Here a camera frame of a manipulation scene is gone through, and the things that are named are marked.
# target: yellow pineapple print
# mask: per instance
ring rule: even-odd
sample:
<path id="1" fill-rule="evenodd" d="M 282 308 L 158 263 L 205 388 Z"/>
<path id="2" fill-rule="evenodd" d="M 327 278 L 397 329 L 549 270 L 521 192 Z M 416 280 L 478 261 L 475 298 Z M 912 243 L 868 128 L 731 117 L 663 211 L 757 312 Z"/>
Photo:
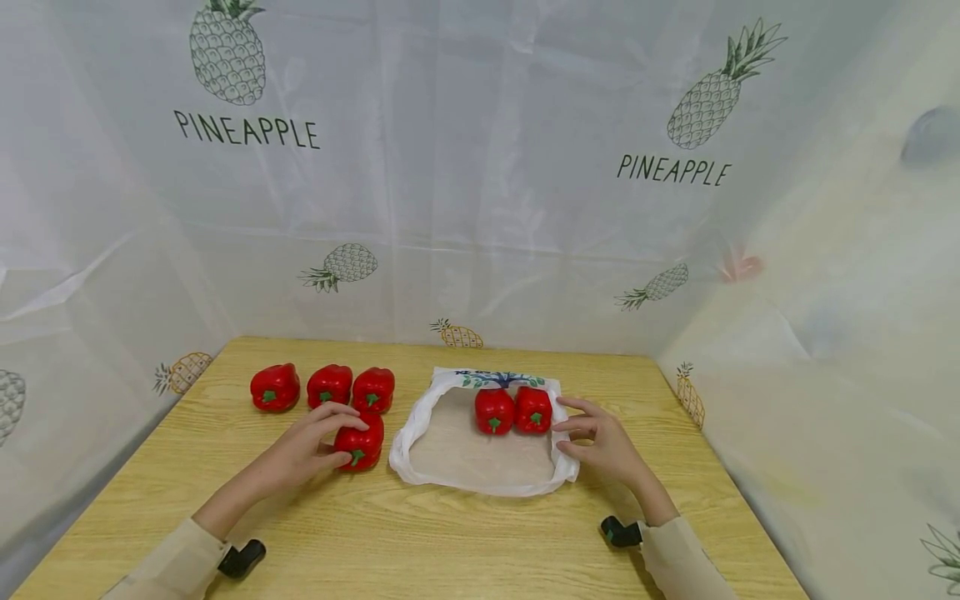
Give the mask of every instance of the yellow pineapple print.
<path id="1" fill-rule="evenodd" d="M 483 338 L 473 329 L 451 325 L 449 319 L 440 319 L 430 325 L 431 331 L 440 331 L 440 339 L 451 348 L 482 348 Z"/>
<path id="2" fill-rule="evenodd" d="M 697 428 L 703 429 L 704 417 L 707 413 L 704 411 L 704 403 L 700 401 L 700 395 L 690 381 L 692 371 L 693 365 L 690 363 L 682 363 L 677 369 L 677 397 Z"/>
<path id="3" fill-rule="evenodd" d="M 172 390 L 175 394 L 186 394 L 211 362 L 213 357 L 209 354 L 191 352 L 170 367 L 160 363 L 154 373 L 154 391 L 158 396 L 163 396 L 167 390 Z"/>

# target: pineapple print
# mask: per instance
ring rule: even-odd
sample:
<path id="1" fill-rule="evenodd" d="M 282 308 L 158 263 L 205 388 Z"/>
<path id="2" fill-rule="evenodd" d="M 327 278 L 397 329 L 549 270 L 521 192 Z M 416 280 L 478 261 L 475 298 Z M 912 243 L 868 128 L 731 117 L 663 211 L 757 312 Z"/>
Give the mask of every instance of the pineapple print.
<path id="1" fill-rule="evenodd" d="M 344 244 L 326 256 L 322 269 L 301 271 L 304 286 L 312 285 L 319 294 L 321 290 L 339 292 L 337 282 L 359 281 L 376 271 L 376 257 L 360 244 Z"/>
<path id="2" fill-rule="evenodd" d="M 204 374 L 206 368 L 213 362 L 213 357 L 204 352 L 191 352 L 183 356 L 171 367 L 160 363 L 156 368 L 154 376 L 154 391 L 158 396 L 163 396 L 167 390 L 172 390 L 174 394 L 186 394 L 200 375 Z"/>
<path id="3" fill-rule="evenodd" d="M 686 265 L 680 263 L 650 279 L 643 289 L 634 288 L 633 292 L 624 292 L 623 296 L 617 297 L 617 304 L 623 306 L 621 310 L 636 310 L 645 300 L 663 300 L 673 294 L 677 288 L 686 283 L 688 278 L 689 271 Z"/>
<path id="4" fill-rule="evenodd" d="M 0 446 L 7 440 L 23 414 L 27 382 L 19 374 L 0 369 Z"/>
<path id="5" fill-rule="evenodd" d="M 190 27 L 190 56 L 206 91 L 238 106 L 263 95 L 267 63 L 250 24 L 256 0 L 207 0 Z"/>
<path id="6" fill-rule="evenodd" d="M 767 54 L 786 40 L 772 39 L 779 28 L 778 23 L 763 31 L 763 19 L 758 19 L 753 31 L 743 28 L 735 46 L 733 38 L 727 38 L 727 64 L 691 87 L 674 109 L 666 125 L 674 144 L 692 150 L 717 133 L 740 98 L 740 84 L 759 75 L 757 67 L 773 62 Z"/>
<path id="7" fill-rule="evenodd" d="M 947 586 L 947 596 L 960 596 L 960 546 L 940 533 L 933 525 L 927 523 L 934 541 L 920 540 L 926 551 L 940 561 L 926 572 L 950 581 Z"/>
<path id="8" fill-rule="evenodd" d="M 693 365 L 690 363 L 682 363 L 677 369 L 677 397 L 697 428 L 703 429 L 704 417 L 707 413 L 704 411 L 704 403 L 700 401 L 700 395 L 690 381 L 692 371 Z"/>
<path id="9" fill-rule="evenodd" d="M 430 325 L 431 331 L 439 331 L 440 339 L 451 348 L 482 348 L 483 338 L 473 329 L 451 325 L 449 319 L 440 319 Z"/>

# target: sleeve cuff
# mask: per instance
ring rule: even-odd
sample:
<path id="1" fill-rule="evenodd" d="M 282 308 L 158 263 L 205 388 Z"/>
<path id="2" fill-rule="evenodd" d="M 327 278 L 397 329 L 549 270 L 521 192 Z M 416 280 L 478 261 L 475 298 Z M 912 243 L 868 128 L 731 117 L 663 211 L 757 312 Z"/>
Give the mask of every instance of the sleeve cuff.
<path id="1" fill-rule="evenodd" d="M 204 589 L 227 554 L 228 545 L 188 518 L 132 574 L 190 597 Z"/>
<path id="2" fill-rule="evenodd" d="M 690 524 L 682 516 L 660 527 L 648 527 L 640 523 L 643 535 L 643 555 L 660 564 L 677 564 L 691 558 L 704 559 L 704 547 L 693 533 Z"/>

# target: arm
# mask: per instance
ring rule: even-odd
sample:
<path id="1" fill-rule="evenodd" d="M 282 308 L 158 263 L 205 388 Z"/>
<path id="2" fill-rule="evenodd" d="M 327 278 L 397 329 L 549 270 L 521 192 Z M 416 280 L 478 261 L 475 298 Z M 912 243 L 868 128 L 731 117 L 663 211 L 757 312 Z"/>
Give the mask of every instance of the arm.
<path id="1" fill-rule="evenodd" d="M 322 471 L 350 462 L 321 438 L 341 427 L 365 431 L 357 412 L 328 402 L 294 423 L 267 450 L 217 490 L 102 600 L 199 600 L 227 553 L 230 530 L 257 502 Z"/>
<path id="2" fill-rule="evenodd" d="M 633 493 L 647 520 L 640 528 L 644 562 L 667 600 L 736 600 L 736 594 L 713 566 L 620 421 L 586 400 L 559 398 L 559 402 L 582 410 L 583 414 L 554 425 L 554 431 L 569 432 L 571 440 L 558 443 L 557 448 L 619 481 Z M 575 444 L 578 440 L 592 444 Z"/>

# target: pineapple text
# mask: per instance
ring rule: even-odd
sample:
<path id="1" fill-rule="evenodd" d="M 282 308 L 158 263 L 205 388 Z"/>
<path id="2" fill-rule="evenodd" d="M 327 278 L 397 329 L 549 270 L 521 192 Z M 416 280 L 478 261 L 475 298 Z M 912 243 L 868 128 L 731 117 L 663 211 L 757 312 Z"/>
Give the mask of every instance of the pineapple text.
<path id="1" fill-rule="evenodd" d="M 177 124 L 183 137 L 196 138 L 207 142 L 221 144 L 236 144 L 238 146 L 269 146 L 271 140 L 280 146 L 298 146 L 320 150 L 320 146 L 313 144 L 315 133 L 310 130 L 316 123 L 305 121 L 300 125 L 286 119 L 241 119 L 233 117 L 215 117 L 212 115 L 194 114 L 174 110 Z"/>
<path id="2" fill-rule="evenodd" d="M 713 185 L 715 187 L 720 185 L 720 180 L 727 175 L 727 168 L 732 166 L 729 163 L 724 164 L 718 173 L 715 174 L 716 179 L 710 180 L 710 176 L 714 174 L 713 169 L 716 165 L 717 163 L 712 160 L 710 162 L 706 160 L 671 161 L 671 159 L 666 156 L 657 158 L 656 155 L 623 155 L 623 160 L 620 161 L 620 168 L 616 172 L 616 178 L 620 179 L 620 176 L 623 175 L 623 170 L 630 167 L 628 179 L 631 180 L 640 179 L 640 175 L 643 175 L 643 178 L 646 180 L 684 183 L 684 179 L 689 176 L 686 182 L 695 183 L 697 177 L 703 175 L 704 178 L 700 180 L 700 183 L 702 185 Z"/>

